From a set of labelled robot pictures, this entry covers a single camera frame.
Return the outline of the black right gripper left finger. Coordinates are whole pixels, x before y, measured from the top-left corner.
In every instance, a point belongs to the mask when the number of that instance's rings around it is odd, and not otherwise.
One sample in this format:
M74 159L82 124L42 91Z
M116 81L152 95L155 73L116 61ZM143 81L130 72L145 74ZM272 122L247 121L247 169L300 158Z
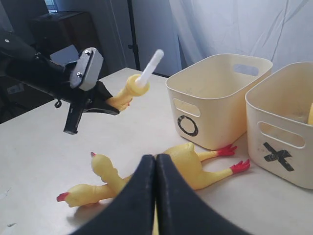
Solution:
M102 186L79 184L65 192L69 207L86 206L111 198L111 203L95 218L74 231L75 235L151 235L155 213L155 159L145 155L131 179L116 194Z

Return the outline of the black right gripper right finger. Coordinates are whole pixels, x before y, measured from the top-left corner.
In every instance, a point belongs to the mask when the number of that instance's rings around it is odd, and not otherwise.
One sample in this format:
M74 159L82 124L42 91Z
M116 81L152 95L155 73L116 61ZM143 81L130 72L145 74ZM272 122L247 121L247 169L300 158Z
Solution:
M169 155L157 155L156 181L160 235L249 234L204 203L183 180Z

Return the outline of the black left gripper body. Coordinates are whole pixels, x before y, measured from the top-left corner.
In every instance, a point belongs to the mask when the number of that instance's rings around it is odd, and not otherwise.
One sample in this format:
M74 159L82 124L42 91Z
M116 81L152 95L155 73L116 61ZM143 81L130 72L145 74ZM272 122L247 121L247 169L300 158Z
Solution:
M63 100L70 104L64 132L71 135L77 133L78 124L86 105L88 92L79 88L72 89L70 87L69 78L76 65L76 61L69 62L64 66L56 64L51 60L47 62L49 67L48 75L51 76L51 78L46 80L47 93L59 102Z

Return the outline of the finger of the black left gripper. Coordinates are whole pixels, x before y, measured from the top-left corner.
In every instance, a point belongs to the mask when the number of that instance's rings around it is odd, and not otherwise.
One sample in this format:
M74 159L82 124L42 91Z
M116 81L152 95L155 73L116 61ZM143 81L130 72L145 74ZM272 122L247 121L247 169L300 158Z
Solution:
M84 113L118 115L120 111L108 103L110 98L112 98L111 93L107 90L105 85L98 80L95 86L87 92Z

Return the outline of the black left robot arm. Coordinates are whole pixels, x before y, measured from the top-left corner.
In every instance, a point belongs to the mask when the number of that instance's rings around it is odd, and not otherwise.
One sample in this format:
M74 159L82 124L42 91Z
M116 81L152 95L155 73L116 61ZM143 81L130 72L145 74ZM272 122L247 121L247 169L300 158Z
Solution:
M94 47L83 50L76 61L59 65L37 52L14 33L0 31L0 71L36 90L70 104L64 132L75 135L83 113L117 115L112 98L99 81L104 58Z

